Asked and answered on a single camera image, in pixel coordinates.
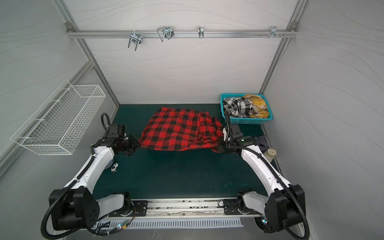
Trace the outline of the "small metal clip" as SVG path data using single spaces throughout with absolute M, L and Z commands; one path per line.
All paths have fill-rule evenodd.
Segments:
M 119 167 L 118 163 L 113 164 L 113 166 L 111 167 L 111 172 L 116 173 L 118 170 L 118 167 Z

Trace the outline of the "metal hook bracket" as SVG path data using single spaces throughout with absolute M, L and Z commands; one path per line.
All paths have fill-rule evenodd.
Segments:
M 268 37 L 270 39 L 273 39 L 273 38 L 285 38 L 287 35 L 284 34 L 284 33 L 279 34 L 278 31 L 277 31 L 277 28 L 276 27 L 272 27 L 269 33 L 267 33 L 267 34 L 260 34 L 260 36 L 262 38 Z

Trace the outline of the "horizontal aluminium rail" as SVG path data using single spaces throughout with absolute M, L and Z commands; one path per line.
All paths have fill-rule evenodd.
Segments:
M 285 38 L 295 38 L 298 31 L 277 30 L 279 34 L 286 34 Z M 242 39 L 262 38 L 260 34 L 267 34 L 270 30 L 207 30 L 204 29 L 204 38 L 220 39 Z M 128 39 L 130 35 L 139 34 L 142 39 L 159 39 L 157 30 L 127 30 L 127 31 L 75 31 L 68 32 L 71 39 Z M 174 30 L 174 39 L 199 39 L 198 29 L 195 30 Z

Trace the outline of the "yellow plaid shirt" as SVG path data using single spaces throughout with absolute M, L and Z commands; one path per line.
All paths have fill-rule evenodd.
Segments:
M 244 95 L 244 98 L 250 100 L 253 104 L 253 109 L 249 114 L 250 118 L 267 119 L 270 117 L 269 109 L 264 98 L 258 95 Z

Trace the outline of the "blue white ceramic bowl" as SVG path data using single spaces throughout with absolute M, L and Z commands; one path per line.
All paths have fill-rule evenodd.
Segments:
M 104 170 L 110 168 L 110 167 L 113 165 L 113 163 L 114 163 L 114 159 L 111 159 L 111 160 L 106 164 Z

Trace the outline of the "metal u-bolt clamp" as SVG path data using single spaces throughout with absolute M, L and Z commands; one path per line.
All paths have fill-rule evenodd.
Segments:
M 157 29 L 160 40 L 163 42 L 165 39 L 170 40 L 174 35 L 174 30 L 171 26 L 159 27 Z
M 130 46 L 135 46 L 135 51 L 136 51 L 138 46 L 141 43 L 142 43 L 142 37 L 139 34 L 133 33 L 130 35 L 128 48 L 130 48 Z

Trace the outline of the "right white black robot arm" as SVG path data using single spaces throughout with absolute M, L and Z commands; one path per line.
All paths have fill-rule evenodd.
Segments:
M 306 215 L 305 192 L 300 185 L 292 185 L 265 158 L 256 140 L 244 136 L 238 124 L 231 123 L 225 111 L 224 137 L 218 145 L 221 153 L 238 153 L 263 184 L 267 195 L 256 191 L 239 193 L 238 210 L 241 214 L 259 213 L 255 223 L 264 233 L 287 231 L 296 240 L 308 240 L 310 227 Z

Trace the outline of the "dark grey plastic part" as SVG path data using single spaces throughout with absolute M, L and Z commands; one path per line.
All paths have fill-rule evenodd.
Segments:
M 256 144 L 260 148 L 262 153 L 265 153 L 269 148 L 269 144 L 267 141 L 267 136 L 263 135 L 256 138 Z

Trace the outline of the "red black plaid shirt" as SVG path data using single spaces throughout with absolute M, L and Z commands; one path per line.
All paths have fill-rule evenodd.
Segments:
M 218 151 L 224 126 L 208 112 L 159 108 L 142 132 L 140 146 L 155 151 Z

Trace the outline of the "grey black plaid shirt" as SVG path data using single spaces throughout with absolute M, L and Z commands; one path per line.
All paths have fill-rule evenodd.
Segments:
M 248 98 L 224 98 L 222 103 L 224 114 L 233 118 L 249 118 L 254 111 L 254 104 Z

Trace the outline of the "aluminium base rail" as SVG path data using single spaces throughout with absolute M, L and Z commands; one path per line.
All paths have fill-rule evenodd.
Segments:
M 258 218 L 259 212 L 238 209 L 236 197 L 133 199 L 137 219 L 160 218 Z

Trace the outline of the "small metal bracket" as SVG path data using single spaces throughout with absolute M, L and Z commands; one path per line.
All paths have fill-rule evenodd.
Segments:
M 202 26 L 198 27 L 198 36 L 200 39 L 204 38 L 204 28 Z

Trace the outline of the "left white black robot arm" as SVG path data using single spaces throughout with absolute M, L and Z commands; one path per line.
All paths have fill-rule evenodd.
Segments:
M 111 169 L 116 172 L 118 166 L 114 161 L 116 154 L 130 157 L 139 147 L 138 140 L 125 133 L 125 127 L 111 124 L 108 114 L 101 115 L 105 133 L 94 145 L 91 155 L 77 175 L 62 189 L 54 190 L 49 196 L 49 208 L 43 216 L 41 234 L 46 240 L 58 240 L 81 229 L 86 229 L 94 236 L 110 236 L 131 224 L 124 221 L 112 230 L 102 232 L 95 224 L 111 213 L 130 214 L 134 209 L 130 194 L 115 193 L 101 199 L 93 196 L 94 188 L 103 171 Z

